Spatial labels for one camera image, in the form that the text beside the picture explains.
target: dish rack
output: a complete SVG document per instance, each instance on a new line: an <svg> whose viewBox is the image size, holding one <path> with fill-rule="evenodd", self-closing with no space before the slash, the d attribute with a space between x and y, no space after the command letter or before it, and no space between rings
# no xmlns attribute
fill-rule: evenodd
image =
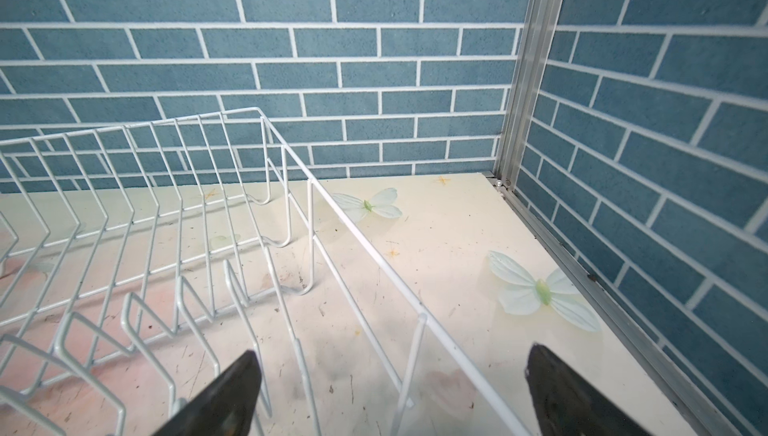
<svg viewBox="0 0 768 436"><path fill-rule="evenodd" d="M233 135L258 134L259 130L263 168L242 161L232 141ZM26 153L27 159L22 160L20 146L34 155ZM278 154L282 164L276 166L273 159ZM298 171L289 170L289 157ZM162 174L147 171L145 166L153 158L162 161ZM173 359L160 358L158 352L179 338L191 336L204 350L214 376L218 375L220 360L209 342L217 322L230 325L237 324L233 320L239 319L244 328L243 338L264 366L260 347L264 340L259 338L258 321L253 322L247 311L274 297L278 305L275 311L281 313L293 346L308 418L312 420L313 431L320 435L317 393L312 390L302 343L286 304L286 296L298 298L314 287L318 252L398 391L390 434L398 434L404 412L414 405L408 395L427 329L506 428L514 434L530 434L261 109L251 107L7 140L0 142L0 160L14 183L6 184L4 192L10 188L18 193L0 196L0 230L4 231L4 240L0 240L4 280L0 281L4 283L0 286L0 400L40 428L52 434L65 434L61 426L31 404L34 396L57 383L79 378L101 395L102 406L106 402L114 407L114 434L120 436L131 407L100 380L100 374L104 374L100 368L122 367L140 358L145 358L144 362L154 372L146 372L144 377L160 378L167 387L167 413L172 416L186 400L179 396L180 383L169 368ZM66 176L62 176L59 168L63 160L74 168ZM99 162L106 177L94 176L93 166ZM126 176L122 168L127 163L138 168L138 172ZM40 175L33 178L33 185L29 183L31 166L37 167ZM284 239L264 235L256 216L260 206L274 204L278 199L272 194L273 175L283 192ZM306 180L305 201L293 193L291 186L295 187L295 183L289 185L291 175ZM246 190L246 184L256 180L266 182L266 194L261 200ZM34 191L43 184L48 185L48 192ZM207 191L205 184L214 184L214 189ZM318 195L414 311L416 330L402 377L318 237ZM150 203L138 204L139 200ZM306 228L307 237L309 276L302 287L284 285L272 257L273 249L295 241L294 213ZM202 223L202 230L196 226L192 231L192 222ZM224 234L212 238L210 228L216 224ZM251 237L240 238L236 233L236 228L243 225L252 232ZM191 246L192 239L199 241L198 236L202 236L201 250L189 253L185 245ZM300 238L303 235L296 235L296 239ZM140 246L134 240L141 241L145 254L139 252ZM172 251L166 251L171 258L158 260L156 249L160 244L173 245ZM254 279L244 270L248 251L260 252L260 264L269 274L270 287L254 288ZM49 293L61 291L52 288L62 286L70 289L70 296L51 300ZM221 290L222 286L226 286L226 292ZM193 316L191 309L201 314ZM145 328L155 325L154 332L148 334ZM262 381L257 410L262 419L272 415L269 385L274 383L267 378ZM264 434L260 417L254 413L252 434Z"/></svg>

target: butterfly-shaped flower print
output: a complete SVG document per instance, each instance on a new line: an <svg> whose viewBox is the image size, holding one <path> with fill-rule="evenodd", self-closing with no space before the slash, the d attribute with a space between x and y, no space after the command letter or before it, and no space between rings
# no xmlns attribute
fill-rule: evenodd
<svg viewBox="0 0 768 436"><path fill-rule="evenodd" d="M600 320L589 305L578 297L578 289L560 268L546 280L536 280L512 258L500 252L488 254L493 274L510 283L498 295L504 312L531 315L542 305L551 306L557 314L585 331L600 331Z"/></svg>
<svg viewBox="0 0 768 436"><path fill-rule="evenodd" d="M354 222L360 222L370 212L375 212L385 218L399 218L402 216L402 211L397 206L392 206L396 199L397 190L395 188L381 190L370 200L359 200L348 194L337 193L333 195L333 200Z"/></svg>

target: wire rack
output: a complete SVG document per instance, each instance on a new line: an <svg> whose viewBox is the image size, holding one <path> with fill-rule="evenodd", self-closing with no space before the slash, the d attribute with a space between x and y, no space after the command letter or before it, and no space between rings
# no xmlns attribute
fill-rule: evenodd
<svg viewBox="0 0 768 436"><path fill-rule="evenodd" d="M243 162L232 143L233 134L259 132L263 168ZM33 154L22 160L15 153L20 146ZM276 166L277 155L282 164ZM289 157L300 171L288 169ZM161 160L165 168L160 176L145 167L153 158ZM136 358L145 358L153 372L145 373L145 378L160 378L167 386L168 417L173 415L186 400L178 394L179 383L171 375L168 359L161 362L158 352L170 342L191 335L204 350L214 376L218 375L219 358L209 342L215 322L229 325L239 319L243 338L264 364L260 340L246 310L274 297L300 371L312 429L321 434L317 395L286 305L286 296L297 298L312 290L318 252L398 391L390 434L398 434L404 412L414 405L408 395L427 329L506 428L514 434L530 434L260 109L8 140L0 143L0 160L18 193L0 196L0 226L4 230L0 239L0 400L50 433L65 434L30 400L46 387L79 378L101 395L102 404L114 407L114 434L120 436L126 413L140 408L129 407L111 391L100 380L100 368L128 364ZM65 176L60 167L63 161L70 167ZM123 176L127 162L138 168L139 176ZM96 177L94 164L101 164L101 172L107 176ZM32 166L38 168L38 185L30 187ZM294 179L306 180L306 211L289 186L292 173ZM272 194L272 177L284 195L284 239L265 236L257 217L259 206L277 200ZM246 191L247 183L254 180L267 183L262 200ZM65 181L77 181L81 190L66 191ZM40 182L50 191L35 192ZM204 187L211 183L215 184L213 190ZM416 330L402 378L318 237L314 214L317 195L414 311ZM292 213L298 215L307 235L309 277L300 287L283 285L272 257L272 249L302 237L292 234ZM247 232L249 237L236 231ZM192 239L202 241L202 247L188 250ZM157 248L162 244L171 246L164 251L170 257L159 257ZM253 279L246 274L243 259L252 252L262 255L270 287L255 290ZM226 291L215 284L221 278ZM53 297L62 294L62 288L70 296ZM149 328L157 325L151 334L144 330L148 322ZM262 418L271 417L273 411L268 383L274 384L264 378L260 388L258 412ZM251 432L264 434L256 413Z"/></svg>

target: white flower petal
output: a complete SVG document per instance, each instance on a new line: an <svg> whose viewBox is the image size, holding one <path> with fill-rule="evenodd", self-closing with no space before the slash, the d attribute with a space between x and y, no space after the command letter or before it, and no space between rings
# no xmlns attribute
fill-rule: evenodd
<svg viewBox="0 0 768 436"><path fill-rule="evenodd" d="M562 295L577 295L579 294L576 286L565 275L562 269L557 268L552 271L552 274L547 276L547 286L552 292L556 292Z"/></svg>
<svg viewBox="0 0 768 436"><path fill-rule="evenodd" d="M333 196L333 200L336 201L336 204L338 204L342 210L357 210L364 207L362 200L358 200L349 194L337 193L332 194L331 196Z"/></svg>
<svg viewBox="0 0 768 436"><path fill-rule="evenodd" d="M396 199L397 190L395 188L387 188L376 193L368 202L371 203L371 206L388 206Z"/></svg>
<svg viewBox="0 0 768 436"><path fill-rule="evenodd" d="M363 218L368 216L370 211L365 208L351 208L349 210L344 210L344 212L350 217L352 222L360 222Z"/></svg>
<svg viewBox="0 0 768 436"><path fill-rule="evenodd" d="M402 211L397 206L374 206L373 212L385 218L394 219L402 216Z"/></svg>
<svg viewBox="0 0 768 436"><path fill-rule="evenodd" d="M520 286L503 289L498 295L498 302L502 304L504 312L518 316L533 314L542 305L536 296L535 289Z"/></svg>
<svg viewBox="0 0 768 436"><path fill-rule="evenodd" d="M573 296L553 293L552 302L549 305L572 325L579 326L585 331L600 331L600 319L586 302Z"/></svg>
<svg viewBox="0 0 768 436"><path fill-rule="evenodd" d="M491 263L493 274L513 285L536 286L536 281L531 273L522 266L514 262L509 256L496 251L488 253L488 260Z"/></svg>

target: blue brick wall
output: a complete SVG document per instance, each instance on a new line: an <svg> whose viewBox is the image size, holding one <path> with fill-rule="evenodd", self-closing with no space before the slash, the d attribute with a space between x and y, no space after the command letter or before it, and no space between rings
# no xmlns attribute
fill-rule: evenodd
<svg viewBox="0 0 768 436"><path fill-rule="evenodd" d="M259 106L318 176L490 170L527 4L0 0L0 139ZM182 181L194 183L192 165L210 178L207 155L187 161L172 130L158 130ZM133 136L154 147L151 134ZM122 135L103 137L116 160L128 150ZM238 126L243 168L263 164L260 141L258 125ZM67 152L63 140L39 147L46 157ZM91 138L80 150L96 157L99 146ZM29 145L2 151L28 189L53 189L42 166L28 168ZM113 186L100 158L87 168ZM159 152L142 158L152 183L170 183ZM52 171L67 188L84 187L73 165ZM144 184L135 162L118 166L126 183ZM0 190L13 187L0 174Z"/></svg>
<svg viewBox="0 0 768 436"><path fill-rule="evenodd" d="M515 188L755 435L768 434L767 4L564 0Z"/></svg>

